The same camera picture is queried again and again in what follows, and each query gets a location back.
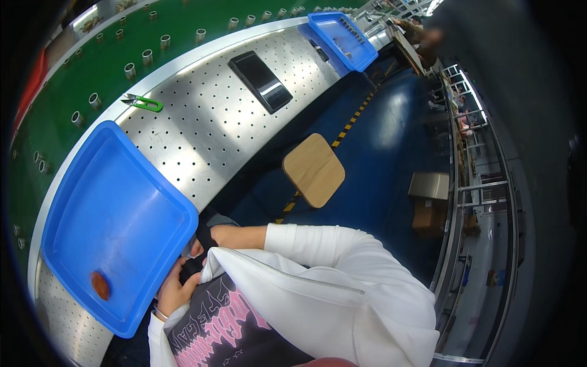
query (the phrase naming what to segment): blue plastic tray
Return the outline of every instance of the blue plastic tray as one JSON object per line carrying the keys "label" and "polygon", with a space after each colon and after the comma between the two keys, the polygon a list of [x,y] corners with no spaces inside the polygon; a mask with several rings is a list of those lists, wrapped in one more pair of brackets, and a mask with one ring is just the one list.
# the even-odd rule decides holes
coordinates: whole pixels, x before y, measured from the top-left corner
{"label": "blue plastic tray", "polygon": [[[131,338],[198,227],[198,213],[113,121],[90,134],[59,185],[41,250],[67,291],[102,325]],[[93,290],[101,272],[110,298]]]}
{"label": "blue plastic tray", "polygon": [[[360,43],[359,40],[346,29],[341,23],[340,18],[345,18],[348,23],[359,33],[365,40]],[[308,14],[308,25],[312,28],[322,40],[330,47],[336,56],[345,64],[349,70],[363,72],[378,56],[377,50],[369,42],[367,37],[359,28],[341,12],[327,13],[310,13]],[[335,44],[333,38],[336,38],[338,44],[346,51],[352,54],[351,61],[345,56],[345,53]]]}

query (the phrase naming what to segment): yellow and black hazard tape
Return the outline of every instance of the yellow and black hazard tape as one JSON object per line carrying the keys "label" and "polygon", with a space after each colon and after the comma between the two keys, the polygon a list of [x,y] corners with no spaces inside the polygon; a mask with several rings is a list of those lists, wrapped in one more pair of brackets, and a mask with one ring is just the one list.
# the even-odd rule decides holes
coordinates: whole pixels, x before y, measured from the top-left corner
{"label": "yellow and black hazard tape", "polygon": [[[396,62],[394,61],[389,66],[389,68],[387,68],[387,71],[385,71],[385,73],[383,74],[383,78],[381,78],[381,81],[377,84],[377,89],[375,89],[374,91],[369,93],[368,97],[359,106],[359,109],[355,112],[353,117],[351,117],[349,122],[345,125],[345,128],[342,129],[340,134],[338,134],[338,136],[336,137],[335,141],[332,142],[332,144],[330,145],[330,148],[332,150],[336,149],[336,147],[338,147],[338,145],[340,145],[340,142],[342,141],[342,139],[345,138],[345,136],[349,132],[350,128],[353,127],[353,124],[355,123],[355,121],[357,121],[357,118],[361,115],[361,112],[363,112],[365,107],[369,104],[369,102],[371,101],[371,98],[373,98],[375,93],[377,93],[377,90],[381,86],[381,83],[383,83],[383,81],[385,80],[385,77],[387,75],[389,75],[389,72],[393,69],[393,66],[395,66],[395,64],[396,64]],[[293,197],[290,199],[290,201],[285,206],[285,208],[281,211],[280,215],[277,216],[274,223],[277,223],[277,224],[283,223],[285,216],[288,215],[290,211],[292,211],[292,209],[294,208],[295,204],[298,202],[300,197],[302,197],[302,194],[299,191],[296,191],[295,194],[293,195]]]}

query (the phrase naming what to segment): stool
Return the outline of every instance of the stool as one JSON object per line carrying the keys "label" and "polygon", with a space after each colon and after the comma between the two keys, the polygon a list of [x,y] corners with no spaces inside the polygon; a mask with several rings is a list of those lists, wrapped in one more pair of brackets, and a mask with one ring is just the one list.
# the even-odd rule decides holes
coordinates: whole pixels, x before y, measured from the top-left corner
{"label": "stool", "polygon": [[282,162],[285,175],[312,208],[323,207],[345,180],[345,169],[320,134],[312,134]]}

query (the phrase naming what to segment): pen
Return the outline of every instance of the pen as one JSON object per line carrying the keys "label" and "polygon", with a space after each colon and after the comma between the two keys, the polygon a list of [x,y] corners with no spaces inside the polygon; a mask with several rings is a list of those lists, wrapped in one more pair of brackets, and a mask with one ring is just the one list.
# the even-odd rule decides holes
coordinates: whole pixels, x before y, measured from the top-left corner
{"label": "pen", "polygon": [[316,51],[318,51],[318,54],[320,55],[322,60],[328,61],[330,59],[328,57],[328,55],[326,54],[326,52],[324,52],[324,50],[320,46],[318,46],[316,44],[316,42],[314,42],[313,40],[310,40],[310,44],[316,49]]}

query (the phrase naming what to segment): silver bracelet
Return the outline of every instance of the silver bracelet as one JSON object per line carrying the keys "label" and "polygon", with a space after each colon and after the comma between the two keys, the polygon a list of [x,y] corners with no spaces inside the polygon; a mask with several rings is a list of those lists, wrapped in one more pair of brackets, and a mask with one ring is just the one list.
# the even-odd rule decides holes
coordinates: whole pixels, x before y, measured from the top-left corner
{"label": "silver bracelet", "polygon": [[165,316],[165,314],[161,311],[159,311],[159,309],[157,308],[157,305],[154,305],[153,307],[155,307],[155,312],[159,312],[159,315],[163,316],[163,318],[165,320],[169,319],[169,316]]}

